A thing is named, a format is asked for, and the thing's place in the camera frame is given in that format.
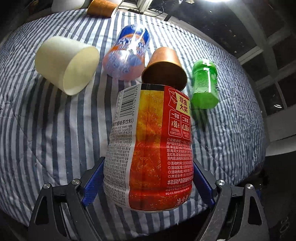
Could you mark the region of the red orange tea bottle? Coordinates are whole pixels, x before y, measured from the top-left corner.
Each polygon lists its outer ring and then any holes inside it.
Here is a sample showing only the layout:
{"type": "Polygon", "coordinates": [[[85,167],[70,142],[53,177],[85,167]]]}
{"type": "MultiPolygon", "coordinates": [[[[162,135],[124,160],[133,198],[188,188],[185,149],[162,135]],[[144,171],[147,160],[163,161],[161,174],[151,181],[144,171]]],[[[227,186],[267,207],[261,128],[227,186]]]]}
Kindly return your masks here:
{"type": "Polygon", "coordinates": [[[138,211],[174,209],[192,190],[189,98],[165,85],[119,92],[104,161],[103,187],[117,205],[138,211]]]}

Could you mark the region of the copper brown cup near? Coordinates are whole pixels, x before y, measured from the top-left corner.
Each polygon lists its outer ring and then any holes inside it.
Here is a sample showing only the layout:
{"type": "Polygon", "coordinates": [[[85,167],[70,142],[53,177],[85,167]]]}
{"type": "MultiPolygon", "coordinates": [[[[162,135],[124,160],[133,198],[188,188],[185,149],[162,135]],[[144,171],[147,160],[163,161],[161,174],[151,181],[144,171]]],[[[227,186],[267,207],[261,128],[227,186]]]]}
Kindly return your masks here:
{"type": "Polygon", "coordinates": [[[182,91],[187,85],[187,75],[176,51],[169,47],[156,49],[142,73],[142,83],[167,85],[182,91]]]}

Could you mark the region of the cream white plastic cup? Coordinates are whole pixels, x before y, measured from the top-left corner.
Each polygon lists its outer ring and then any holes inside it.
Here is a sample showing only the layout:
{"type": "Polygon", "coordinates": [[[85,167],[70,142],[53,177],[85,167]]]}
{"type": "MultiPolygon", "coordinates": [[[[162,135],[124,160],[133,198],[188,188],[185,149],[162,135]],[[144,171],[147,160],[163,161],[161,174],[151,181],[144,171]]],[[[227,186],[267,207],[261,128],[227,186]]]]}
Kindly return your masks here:
{"type": "Polygon", "coordinates": [[[86,87],[98,63],[96,47],[61,36],[44,41],[35,55],[37,72],[69,96],[86,87]]]}

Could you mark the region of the orange cup far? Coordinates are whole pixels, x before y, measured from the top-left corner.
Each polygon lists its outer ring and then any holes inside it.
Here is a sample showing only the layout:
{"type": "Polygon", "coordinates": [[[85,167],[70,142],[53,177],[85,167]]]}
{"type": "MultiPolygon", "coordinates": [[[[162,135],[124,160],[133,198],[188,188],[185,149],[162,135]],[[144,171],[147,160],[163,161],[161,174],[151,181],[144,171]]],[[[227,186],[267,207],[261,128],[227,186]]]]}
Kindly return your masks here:
{"type": "Polygon", "coordinates": [[[118,4],[106,0],[93,0],[88,9],[88,15],[111,18],[118,10],[118,4]]]}

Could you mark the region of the striped blue white quilt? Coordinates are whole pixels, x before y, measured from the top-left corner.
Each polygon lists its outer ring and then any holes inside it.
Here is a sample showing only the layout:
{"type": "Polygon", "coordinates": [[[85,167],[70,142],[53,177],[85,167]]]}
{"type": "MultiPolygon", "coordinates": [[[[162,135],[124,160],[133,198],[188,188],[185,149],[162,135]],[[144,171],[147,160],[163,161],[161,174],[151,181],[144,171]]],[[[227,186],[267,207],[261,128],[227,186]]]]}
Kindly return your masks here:
{"type": "Polygon", "coordinates": [[[171,23],[118,11],[110,19],[86,10],[64,11],[26,23],[1,47],[1,210],[28,225],[45,183],[79,178],[106,154],[118,93],[140,79],[113,80],[99,65],[79,94],[68,96],[35,69],[40,45],[62,36],[95,46],[101,57],[120,31],[141,24],[151,39],[149,59],[159,47],[177,52],[192,94],[192,68],[202,58],[218,71],[220,101],[196,110],[191,119],[193,155],[217,179],[237,185],[260,165],[266,138],[260,107],[238,60],[219,47],[171,23]]]}

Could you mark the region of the green plastic bottle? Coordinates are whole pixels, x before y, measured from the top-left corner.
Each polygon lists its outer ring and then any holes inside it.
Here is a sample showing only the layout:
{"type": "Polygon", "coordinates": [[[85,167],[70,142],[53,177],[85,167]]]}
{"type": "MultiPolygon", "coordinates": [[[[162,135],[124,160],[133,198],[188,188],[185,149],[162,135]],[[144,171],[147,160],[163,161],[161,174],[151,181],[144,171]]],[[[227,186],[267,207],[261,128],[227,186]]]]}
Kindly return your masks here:
{"type": "Polygon", "coordinates": [[[208,59],[196,61],[192,69],[193,109],[211,109],[219,102],[218,73],[215,64],[208,59]]]}

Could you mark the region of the blue orange soda bottle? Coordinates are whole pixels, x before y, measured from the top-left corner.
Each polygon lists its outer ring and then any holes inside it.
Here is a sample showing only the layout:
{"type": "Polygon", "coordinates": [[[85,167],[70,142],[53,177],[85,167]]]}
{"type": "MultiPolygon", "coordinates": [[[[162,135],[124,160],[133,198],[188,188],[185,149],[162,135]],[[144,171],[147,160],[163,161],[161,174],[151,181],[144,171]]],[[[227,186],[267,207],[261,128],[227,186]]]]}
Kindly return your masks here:
{"type": "Polygon", "coordinates": [[[143,25],[125,26],[103,58],[104,71],[114,79],[130,81],[141,76],[150,41],[143,25]]]}

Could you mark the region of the black power strip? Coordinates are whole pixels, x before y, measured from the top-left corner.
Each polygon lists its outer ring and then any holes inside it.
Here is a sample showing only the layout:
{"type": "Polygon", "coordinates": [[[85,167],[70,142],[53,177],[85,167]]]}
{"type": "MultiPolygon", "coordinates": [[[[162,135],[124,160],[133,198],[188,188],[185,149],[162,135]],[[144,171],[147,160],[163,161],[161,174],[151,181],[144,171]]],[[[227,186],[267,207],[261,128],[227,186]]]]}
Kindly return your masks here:
{"type": "Polygon", "coordinates": [[[125,11],[129,11],[129,12],[131,12],[131,13],[136,13],[136,14],[140,14],[140,15],[143,15],[144,14],[144,12],[142,12],[142,11],[139,11],[139,10],[137,10],[137,9],[132,9],[132,8],[122,8],[122,10],[125,10],[125,11]]]}

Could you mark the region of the large penguin plush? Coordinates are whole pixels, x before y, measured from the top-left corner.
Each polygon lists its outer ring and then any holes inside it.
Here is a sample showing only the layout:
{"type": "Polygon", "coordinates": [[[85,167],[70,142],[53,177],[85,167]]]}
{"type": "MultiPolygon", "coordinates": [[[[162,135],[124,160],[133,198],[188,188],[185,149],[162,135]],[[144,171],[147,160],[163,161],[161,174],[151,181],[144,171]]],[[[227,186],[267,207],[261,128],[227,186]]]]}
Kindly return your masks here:
{"type": "Polygon", "coordinates": [[[51,11],[59,13],[76,9],[88,8],[91,0],[53,0],[51,11]]]}

